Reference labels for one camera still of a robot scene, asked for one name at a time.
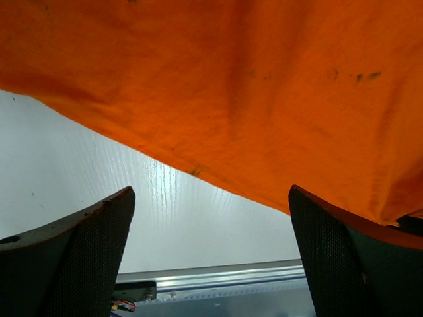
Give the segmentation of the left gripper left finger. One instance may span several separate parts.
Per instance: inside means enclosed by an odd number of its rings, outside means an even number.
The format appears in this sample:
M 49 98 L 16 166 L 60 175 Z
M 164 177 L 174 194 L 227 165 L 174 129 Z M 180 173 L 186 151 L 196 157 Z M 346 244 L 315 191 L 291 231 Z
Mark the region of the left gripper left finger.
M 135 193 L 1 239 L 2 316 L 109 316 Z

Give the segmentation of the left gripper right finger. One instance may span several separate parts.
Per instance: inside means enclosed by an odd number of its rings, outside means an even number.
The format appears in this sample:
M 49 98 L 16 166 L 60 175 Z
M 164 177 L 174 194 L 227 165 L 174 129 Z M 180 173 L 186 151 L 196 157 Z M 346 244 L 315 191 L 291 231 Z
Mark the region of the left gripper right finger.
M 383 226 L 299 186 L 288 201 L 316 316 L 422 315 L 422 219 Z

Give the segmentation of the orange t shirt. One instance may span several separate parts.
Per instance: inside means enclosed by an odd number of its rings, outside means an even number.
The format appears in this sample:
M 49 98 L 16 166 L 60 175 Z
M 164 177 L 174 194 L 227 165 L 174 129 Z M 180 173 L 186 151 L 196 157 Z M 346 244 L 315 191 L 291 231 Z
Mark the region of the orange t shirt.
M 421 1 L 2 1 L 1 88 L 283 212 L 422 216 Z

